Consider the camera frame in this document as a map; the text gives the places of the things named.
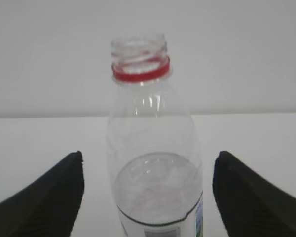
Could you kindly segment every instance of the bottle body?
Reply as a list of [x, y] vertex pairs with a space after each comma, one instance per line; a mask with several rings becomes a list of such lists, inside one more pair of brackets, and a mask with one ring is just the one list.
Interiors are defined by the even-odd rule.
[[110, 179], [129, 237], [202, 236], [199, 144], [169, 75], [120, 84], [109, 117]]

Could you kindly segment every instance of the table surface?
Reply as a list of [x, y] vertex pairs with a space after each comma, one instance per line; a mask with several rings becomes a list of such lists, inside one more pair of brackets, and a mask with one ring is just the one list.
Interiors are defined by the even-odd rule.
[[[296, 197], [296, 114], [193, 118], [203, 158], [205, 237], [227, 237], [212, 192], [214, 162], [221, 150]], [[0, 119], [0, 201], [80, 150], [85, 194], [72, 236], [123, 236], [107, 175], [106, 123], [106, 117]]]

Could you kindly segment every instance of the red ring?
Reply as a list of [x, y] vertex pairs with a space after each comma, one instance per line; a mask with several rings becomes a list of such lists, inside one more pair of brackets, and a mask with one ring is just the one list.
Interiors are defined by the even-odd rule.
[[[160, 59], [151, 59], [150, 61], [160, 61]], [[165, 75], [170, 70], [170, 58], [167, 56], [166, 63], [161, 67], [146, 73], [126, 73], [124, 71], [119, 71], [118, 66], [112, 64], [112, 70], [114, 77], [122, 82], [144, 82], [148, 80], [153, 80]]]

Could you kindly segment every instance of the bottle neck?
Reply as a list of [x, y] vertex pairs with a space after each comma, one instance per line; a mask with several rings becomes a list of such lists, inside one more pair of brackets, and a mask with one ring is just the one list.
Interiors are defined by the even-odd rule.
[[121, 86], [126, 88], [148, 88], [148, 87], [154, 87], [155, 85], [161, 85], [161, 84], [167, 84], [169, 81], [169, 77], [172, 74], [172, 68], [169, 68], [168, 72], [163, 74], [160, 77], [156, 77], [154, 79], [139, 81], [139, 82], [133, 82], [133, 81], [122, 81], [120, 79], [117, 79], [114, 75], [112, 77], [113, 81]]
[[118, 39], [112, 43], [113, 78], [122, 83], [143, 84], [165, 77], [170, 71], [163, 35]]

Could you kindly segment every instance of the clear plastic bottle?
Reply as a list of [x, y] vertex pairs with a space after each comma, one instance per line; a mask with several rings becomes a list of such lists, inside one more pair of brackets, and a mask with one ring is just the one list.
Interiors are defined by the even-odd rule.
[[112, 42], [118, 85], [107, 130], [113, 194], [129, 237], [203, 234], [202, 161], [193, 120], [169, 83], [163, 35]]

